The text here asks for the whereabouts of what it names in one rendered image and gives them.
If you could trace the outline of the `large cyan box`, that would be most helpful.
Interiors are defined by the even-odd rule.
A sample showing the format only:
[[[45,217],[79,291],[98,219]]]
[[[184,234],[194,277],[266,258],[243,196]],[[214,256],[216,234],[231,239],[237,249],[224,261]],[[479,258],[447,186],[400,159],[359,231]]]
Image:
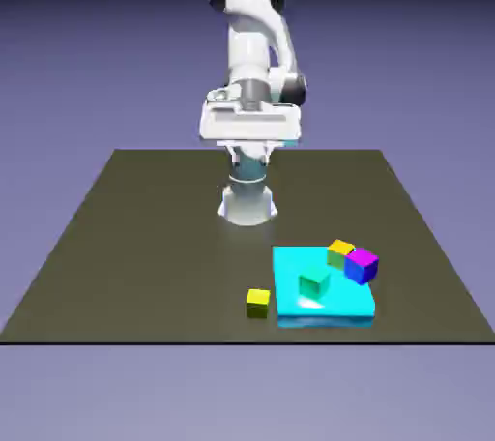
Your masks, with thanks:
[[[369,285],[348,279],[327,259],[326,247],[272,248],[279,327],[364,328],[372,324],[375,301]]]

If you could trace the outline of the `small purple cube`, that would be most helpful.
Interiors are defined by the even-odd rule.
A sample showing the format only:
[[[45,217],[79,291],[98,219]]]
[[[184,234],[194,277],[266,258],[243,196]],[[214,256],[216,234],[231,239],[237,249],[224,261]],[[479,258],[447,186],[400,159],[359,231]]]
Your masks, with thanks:
[[[351,281],[364,285],[376,277],[379,257],[364,248],[355,248],[344,259],[344,275]]]

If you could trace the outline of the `small orange cube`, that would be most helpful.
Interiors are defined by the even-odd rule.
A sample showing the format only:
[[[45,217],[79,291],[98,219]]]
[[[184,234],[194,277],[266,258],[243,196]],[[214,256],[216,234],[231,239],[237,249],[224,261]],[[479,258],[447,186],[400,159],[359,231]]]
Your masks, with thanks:
[[[340,271],[344,270],[346,256],[355,249],[351,243],[335,239],[327,248],[327,264]]]

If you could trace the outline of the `small green cube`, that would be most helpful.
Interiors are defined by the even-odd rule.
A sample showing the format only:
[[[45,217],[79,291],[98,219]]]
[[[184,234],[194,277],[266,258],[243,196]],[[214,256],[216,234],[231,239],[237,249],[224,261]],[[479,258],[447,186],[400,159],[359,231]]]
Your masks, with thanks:
[[[325,265],[312,265],[304,268],[298,276],[299,293],[311,300],[320,300],[330,284],[330,268]]]

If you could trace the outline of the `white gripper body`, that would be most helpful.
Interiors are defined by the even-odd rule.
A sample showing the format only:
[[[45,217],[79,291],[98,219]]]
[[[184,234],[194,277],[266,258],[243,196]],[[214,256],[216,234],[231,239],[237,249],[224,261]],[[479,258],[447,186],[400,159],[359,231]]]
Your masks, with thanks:
[[[301,110],[286,103],[245,111],[239,101],[204,102],[199,123],[200,137],[214,141],[297,141],[301,134]]]

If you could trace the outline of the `small yellow cube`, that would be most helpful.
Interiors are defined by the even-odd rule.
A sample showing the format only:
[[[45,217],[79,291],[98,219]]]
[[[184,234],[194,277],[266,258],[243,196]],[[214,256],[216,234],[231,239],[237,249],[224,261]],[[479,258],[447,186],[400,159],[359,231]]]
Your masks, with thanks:
[[[247,292],[246,308],[249,318],[268,316],[271,291],[263,288],[250,288]]]

